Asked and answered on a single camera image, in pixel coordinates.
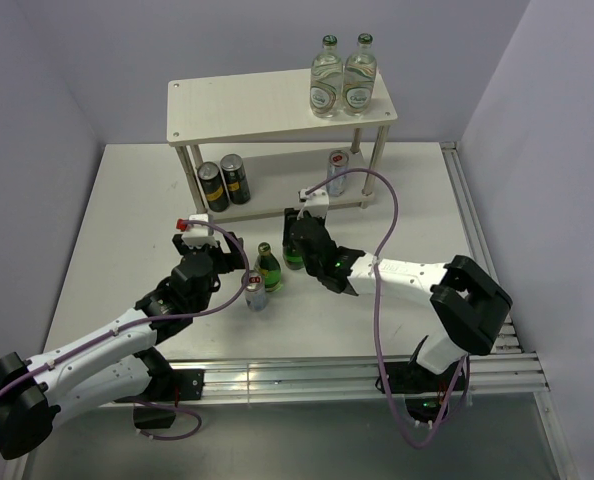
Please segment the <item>green glass bottle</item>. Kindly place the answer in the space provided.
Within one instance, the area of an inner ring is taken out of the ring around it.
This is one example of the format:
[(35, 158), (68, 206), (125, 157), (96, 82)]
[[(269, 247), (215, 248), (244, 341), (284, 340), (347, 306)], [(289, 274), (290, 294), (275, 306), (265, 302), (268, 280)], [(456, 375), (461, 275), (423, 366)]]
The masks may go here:
[(282, 240), (282, 257), (285, 265), (291, 270), (304, 267), (303, 259), (288, 237)]
[(264, 287), (267, 292), (274, 292), (281, 288), (281, 266), (274, 256), (269, 243), (261, 242), (258, 245), (255, 268), (263, 277)]

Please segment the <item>green glass bottle front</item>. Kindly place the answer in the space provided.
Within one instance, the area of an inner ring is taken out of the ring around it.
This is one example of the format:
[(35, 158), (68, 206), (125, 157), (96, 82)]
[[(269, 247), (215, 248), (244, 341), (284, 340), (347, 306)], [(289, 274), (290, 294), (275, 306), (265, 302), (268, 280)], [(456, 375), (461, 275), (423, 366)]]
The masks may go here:
[(281, 288), (281, 266), (274, 256), (269, 243), (261, 242), (258, 245), (255, 268), (263, 277), (264, 287), (267, 292), (274, 292)]

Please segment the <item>white blue can shelf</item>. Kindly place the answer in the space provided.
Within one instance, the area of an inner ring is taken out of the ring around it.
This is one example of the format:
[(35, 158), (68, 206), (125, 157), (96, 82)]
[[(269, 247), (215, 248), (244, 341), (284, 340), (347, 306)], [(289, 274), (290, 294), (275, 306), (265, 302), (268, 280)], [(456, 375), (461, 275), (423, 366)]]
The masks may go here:
[(344, 150), (333, 150), (328, 157), (326, 190), (331, 197), (341, 196), (346, 188), (349, 155)]

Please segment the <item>clear glass bottle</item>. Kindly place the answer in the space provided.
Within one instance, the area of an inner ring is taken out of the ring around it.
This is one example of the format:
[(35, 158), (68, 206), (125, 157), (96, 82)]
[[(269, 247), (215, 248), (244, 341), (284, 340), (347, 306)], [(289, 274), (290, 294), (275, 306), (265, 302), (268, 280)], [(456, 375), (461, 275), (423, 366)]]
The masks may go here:
[(309, 104), (312, 113), (321, 118), (336, 114), (343, 88), (343, 62), (337, 43), (335, 35), (325, 35), (321, 51), (311, 63)]
[(343, 80), (343, 107), (351, 115), (363, 113), (370, 105), (377, 74), (372, 51), (373, 36), (361, 33), (357, 48), (346, 59)]

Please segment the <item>clear glass bottle front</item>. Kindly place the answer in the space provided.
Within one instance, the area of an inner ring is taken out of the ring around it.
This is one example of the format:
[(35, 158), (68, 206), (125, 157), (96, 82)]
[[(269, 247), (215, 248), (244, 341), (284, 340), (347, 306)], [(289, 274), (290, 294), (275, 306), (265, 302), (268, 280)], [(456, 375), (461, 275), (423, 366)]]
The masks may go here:
[(357, 48), (346, 59), (343, 80), (343, 107), (351, 115), (363, 113), (370, 105), (377, 74), (372, 51), (373, 36), (361, 33)]

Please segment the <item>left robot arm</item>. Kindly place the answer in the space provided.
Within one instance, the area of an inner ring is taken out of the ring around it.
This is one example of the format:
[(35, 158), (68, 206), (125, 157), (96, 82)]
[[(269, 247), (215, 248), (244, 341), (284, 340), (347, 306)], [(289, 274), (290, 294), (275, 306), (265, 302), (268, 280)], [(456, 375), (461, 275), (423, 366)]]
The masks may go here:
[(243, 292), (237, 289), (216, 308), (210, 305), (222, 276), (246, 272), (250, 265), (242, 239), (232, 231), (223, 236), (190, 246), (174, 235), (179, 263), (118, 318), (52, 351), (0, 357), (3, 459), (26, 455), (59, 426), (109, 402), (171, 409), (177, 378), (158, 345), (195, 319), (224, 310)]

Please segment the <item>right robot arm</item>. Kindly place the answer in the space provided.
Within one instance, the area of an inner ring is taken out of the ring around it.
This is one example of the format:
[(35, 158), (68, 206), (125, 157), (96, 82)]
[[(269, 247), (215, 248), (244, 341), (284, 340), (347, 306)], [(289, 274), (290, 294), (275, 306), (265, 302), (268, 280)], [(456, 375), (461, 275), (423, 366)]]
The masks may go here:
[(434, 264), (379, 260), (337, 245), (324, 218), (294, 208), (284, 210), (283, 243), (301, 257), (308, 275), (336, 294), (376, 294), (434, 310), (438, 330), (423, 337), (408, 363), (386, 369), (406, 381), (410, 393), (434, 388), (465, 355), (491, 354), (511, 310), (510, 296), (468, 256)]

